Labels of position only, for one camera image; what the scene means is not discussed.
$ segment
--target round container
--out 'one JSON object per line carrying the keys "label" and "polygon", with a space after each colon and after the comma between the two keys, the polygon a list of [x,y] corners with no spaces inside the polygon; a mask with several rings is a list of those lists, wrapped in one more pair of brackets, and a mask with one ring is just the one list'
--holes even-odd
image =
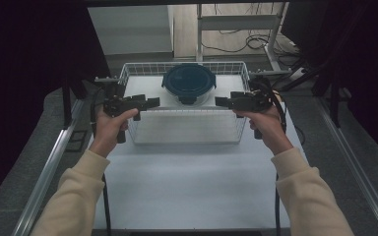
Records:
{"label": "round container", "polygon": [[179,104],[201,105],[209,91],[217,87],[216,76],[198,64],[183,64],[171,68],[164,76],[162,87],[169,91]]}

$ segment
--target wrist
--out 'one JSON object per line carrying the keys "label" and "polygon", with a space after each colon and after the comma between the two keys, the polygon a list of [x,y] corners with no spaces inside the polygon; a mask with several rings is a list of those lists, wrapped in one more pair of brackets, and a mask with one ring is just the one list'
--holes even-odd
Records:
{"label": "wrist", "polygon": [[286,150],[292,149],[293,145],[284,133],[273,134],[270,137],[263,137],[265,145],[272,151],[273,155],[277,155]]}
{"label": "wrist", "polygon": [[104,158],[106,158],[110,153],[110,149],[107,148],[103,143],[98,141],[93,141],[92,144],[89,146],[89,150]]}

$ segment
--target person's left hand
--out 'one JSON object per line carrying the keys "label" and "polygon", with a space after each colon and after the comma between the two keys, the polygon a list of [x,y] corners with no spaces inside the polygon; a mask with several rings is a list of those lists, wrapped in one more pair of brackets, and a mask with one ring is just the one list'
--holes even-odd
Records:
{"label": "person's left hand", "polygon": [[128,119],[138,114],[138,109],[128,110],[117,117],[110,117],[103,108],[96,116],[96,134],[89,150],[100,156],[107,157],[115,148],[116,136],[119,131],[128,129]]}

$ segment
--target hand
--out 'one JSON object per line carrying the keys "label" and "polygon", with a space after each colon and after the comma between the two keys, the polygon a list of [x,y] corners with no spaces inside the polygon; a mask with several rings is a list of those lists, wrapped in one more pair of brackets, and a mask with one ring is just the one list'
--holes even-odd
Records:
{"label": "hand", "polygon": [[274,155],[293,148],[293,145],[284,133],[276,106],[271,106],[263,113],[237,110],[233,110],[233,112],[237,115],[250,118],[250,128],[252,130],[258,129],[262,133],[263,142]]}
{"label": "hand", "polygon": [[110,117],[101,108],[96,115],[96,134],[89,150],[107,157],[115,148],[119,131],[128,129],[128,119],[138,114],[138,109],[128,110],[117,117]]}

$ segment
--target white table surface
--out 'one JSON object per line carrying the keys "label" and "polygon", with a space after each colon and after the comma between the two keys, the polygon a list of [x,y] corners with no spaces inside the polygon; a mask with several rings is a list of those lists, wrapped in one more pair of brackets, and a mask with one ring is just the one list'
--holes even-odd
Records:
{"label": "white table surface", "polygon": [[[286,114],[287,136],[303,149]],[[238,145],[118,145],[105,171],[113,229],[275,228],[272,153],[245,125]],[[281,203],[282,227],[289,227]],[[106,228],[102,196],[94,228]]]}

